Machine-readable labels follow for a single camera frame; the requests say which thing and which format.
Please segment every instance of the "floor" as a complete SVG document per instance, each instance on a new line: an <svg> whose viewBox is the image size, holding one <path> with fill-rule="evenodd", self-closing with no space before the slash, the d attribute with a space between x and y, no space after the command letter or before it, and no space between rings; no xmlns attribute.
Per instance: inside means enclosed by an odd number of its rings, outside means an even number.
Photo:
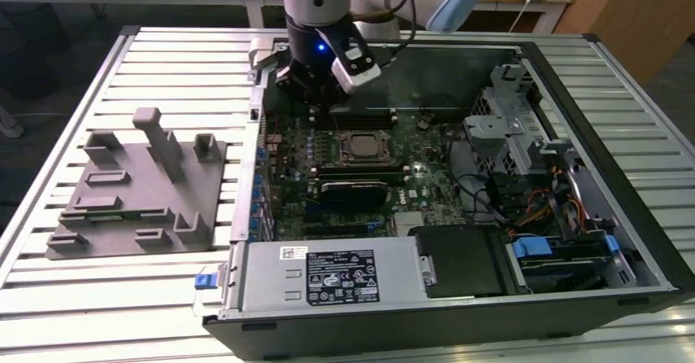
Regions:
<svg viewBox="0 0 695 363"><path fill-rule="evenodd" d="M21 139L0 135L0 233L10 222L25 193L42 168L70 115L90 86L97 70L123 25L177 27L249 27L243 7L109 5L98 19L86 4L55 5L65 32L74 43L61 54L49 56L61 79L59 89L47 97L21 102L0 89L0 102L26 129ZM267 8L266 24L283 27L279 9ZM17 39L0 17L0 47ZM662 71L649 93L692 141L695 141L695 45L686 44Z"/></svg>

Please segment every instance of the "blue tab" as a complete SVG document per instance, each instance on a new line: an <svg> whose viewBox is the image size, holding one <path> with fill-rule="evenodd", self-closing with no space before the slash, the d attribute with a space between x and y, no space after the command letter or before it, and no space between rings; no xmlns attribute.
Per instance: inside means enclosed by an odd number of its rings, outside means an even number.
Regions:
<svg viewBox="0 0 695 363"><path fill-rule="evenodd" d="M218 274L201 273L197 275L197 290L215 290L218 288Z"/></svg>
<svg viewBox="0 0 695 363"><path fill-rule="evenodd" d="M551 244L543 237L521 237L511 245L517 258L553 255Z"/></svg>
<svg viewBox="0 0 695 363"><path fill-rule="evenodd" d="M609 249L612 253L618 253L621 251L621 245L618 245L618 240L613 235L605 236L606 245L609 245Z"/></svg>
<svg viewBox="0 0 695 363"><path fill-rule="evenodd" d="M523 248L523 245L519 241L511 243L511 249L514 249L514 254L517 255L518 259L526 256L526 249Z"/></svg>

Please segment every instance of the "table leg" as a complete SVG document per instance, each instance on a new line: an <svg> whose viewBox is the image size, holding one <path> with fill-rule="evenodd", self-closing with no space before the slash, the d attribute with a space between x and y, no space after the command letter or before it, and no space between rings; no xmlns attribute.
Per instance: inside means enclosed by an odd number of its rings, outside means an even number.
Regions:
<svg viewBox="0 0 695 363"><path fill-rule="evenodd" d="M98 19L103 19L107 16L107 4L106 3L91 3L91 11L95 13Z"/></svg>
<svg viewBox="0 0 695 363"><path fill-rule="evenodd" d="M246 0L245 5L247 7L249 26L251 28L265 28L263 0Z"/></svg>
<svg viewBox="0 0 695 363"><path fill-rule="evenodd" d="M566 3L545 3L545 11L541 13L541 18L535 24L534 33L553 33L555 26L563 16Z"/></svg>

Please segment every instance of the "motherboard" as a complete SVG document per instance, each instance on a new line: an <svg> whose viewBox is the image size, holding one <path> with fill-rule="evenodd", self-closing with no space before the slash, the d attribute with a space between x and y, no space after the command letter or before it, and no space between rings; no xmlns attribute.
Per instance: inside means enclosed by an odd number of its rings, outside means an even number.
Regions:
<svg viewBox="0 0 695 363"><path fill-rule="evenodd" d="M447 168L458 131L427 111L358 121L270 114L274 240L389 237L419 225L465 224Z"/></svg>

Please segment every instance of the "green circuit board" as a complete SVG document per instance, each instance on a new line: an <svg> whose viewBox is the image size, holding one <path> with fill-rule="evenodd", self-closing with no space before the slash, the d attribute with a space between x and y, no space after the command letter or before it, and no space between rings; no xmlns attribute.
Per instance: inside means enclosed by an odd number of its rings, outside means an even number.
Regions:
<svg viewBox="0 0 695 363"><path fill-rule="evenodd" d="M423 118L431 120L426 129L418 127ZM369 212L318 212L319 188L310 172L317 165L342 166L342 139L346 133L361 131L318 131L302 119L281 120L278 124L270 123L269 128L270 139L282 139L271 146L275 240L350 238L350 235L334 234L307 236L306 229L315 226L371 225L371 237L395 236L398 212L421 212L425 225L465 223L463 206L446 162L451 139L447 129L453 126L438 124L430 113L399 113L394 129L378 131L378 137L387 143L389 160L394 165L407 166L409 174L405 185L389 187L385 205ZM311 218L307 218L307 210L315 211Z"/></svg>

